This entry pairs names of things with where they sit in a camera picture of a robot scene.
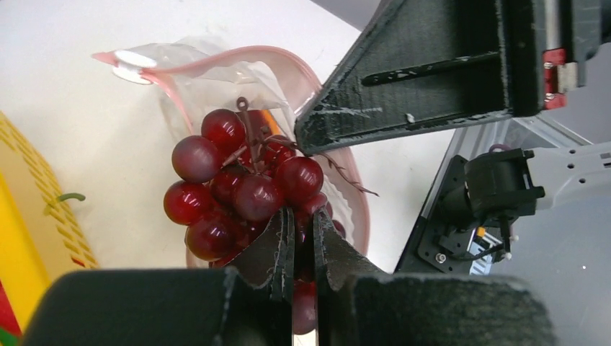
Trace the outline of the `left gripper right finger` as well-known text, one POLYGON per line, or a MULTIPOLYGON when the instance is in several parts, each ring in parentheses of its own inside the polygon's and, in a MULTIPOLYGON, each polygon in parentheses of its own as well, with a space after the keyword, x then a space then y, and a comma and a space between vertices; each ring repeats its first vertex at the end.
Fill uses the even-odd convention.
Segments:
POLYGON ((547 308, 504 276, 388 274, 313 214, 320 345, 554 345, 547 308))

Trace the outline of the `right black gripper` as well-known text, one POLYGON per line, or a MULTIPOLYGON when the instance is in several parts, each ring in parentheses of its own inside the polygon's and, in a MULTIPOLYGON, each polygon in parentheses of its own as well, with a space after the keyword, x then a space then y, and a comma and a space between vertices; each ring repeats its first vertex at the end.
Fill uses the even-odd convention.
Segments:
POLYGON ((610 2, 549 0, 543 6, 543 109, 554 110, 567 105, 569 92, 586 85, 588 60, 610 42, 610 2))

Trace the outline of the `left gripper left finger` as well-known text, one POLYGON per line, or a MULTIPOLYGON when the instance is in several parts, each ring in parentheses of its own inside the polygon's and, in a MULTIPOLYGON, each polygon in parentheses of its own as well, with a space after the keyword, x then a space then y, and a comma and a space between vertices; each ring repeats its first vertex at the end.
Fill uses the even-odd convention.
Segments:
POLYGON ((226 266, 79 270, 46 291, 23 345, 291 345, 294 217, 226 266))

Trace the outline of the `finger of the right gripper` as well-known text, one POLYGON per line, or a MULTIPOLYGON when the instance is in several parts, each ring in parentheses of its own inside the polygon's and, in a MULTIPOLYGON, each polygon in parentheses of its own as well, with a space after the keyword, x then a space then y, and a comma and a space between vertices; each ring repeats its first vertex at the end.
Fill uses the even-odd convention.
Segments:
POLYGON ((308 154, 543 108, 543 1, 391 1, 295 125, 308 154))

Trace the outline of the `purple grapes toy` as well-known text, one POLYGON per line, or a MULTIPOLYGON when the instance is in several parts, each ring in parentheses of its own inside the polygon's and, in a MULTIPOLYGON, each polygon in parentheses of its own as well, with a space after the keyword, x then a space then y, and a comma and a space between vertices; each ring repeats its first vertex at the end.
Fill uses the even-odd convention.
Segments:
POLYGON ((367 192, 346 162, 329 154, 305 155, 293 140, 272 135, 244 97, 235 110, 209 112, 200 133, 175 146, 171 162, 179 181, 166 191, 164 210, 186 226, 188 251, 213 268, 224 267, 250 246, 278 210, 292 209, 293 331, 313 331, 318 323, 313 214, 332 209, 324 180, 344 183, 359 197, 367 192))

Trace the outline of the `clear pink-dotted zip bag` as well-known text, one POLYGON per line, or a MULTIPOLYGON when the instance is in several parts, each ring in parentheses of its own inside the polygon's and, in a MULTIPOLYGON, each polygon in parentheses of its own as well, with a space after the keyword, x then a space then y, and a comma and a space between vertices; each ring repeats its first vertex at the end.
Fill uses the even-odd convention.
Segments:
POLYGON ((174 141, 200 132, 213 110, 236 109, 244 97, 274 135, 294 139, 304 107, 321 90, 312 68, 296 54, 269 45, 229 48, 219 37, 187 37, 95 53, 125 81, 155 85, 174 141))

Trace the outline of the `yellow plastic basket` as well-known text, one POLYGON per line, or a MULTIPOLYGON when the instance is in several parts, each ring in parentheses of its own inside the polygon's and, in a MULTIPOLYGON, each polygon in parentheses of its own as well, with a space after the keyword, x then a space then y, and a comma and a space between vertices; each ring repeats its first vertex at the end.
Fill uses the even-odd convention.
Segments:
POLYGON ((60 276, 99 265, 44 157, 1 116, 1 344, 18 345, 60 276))

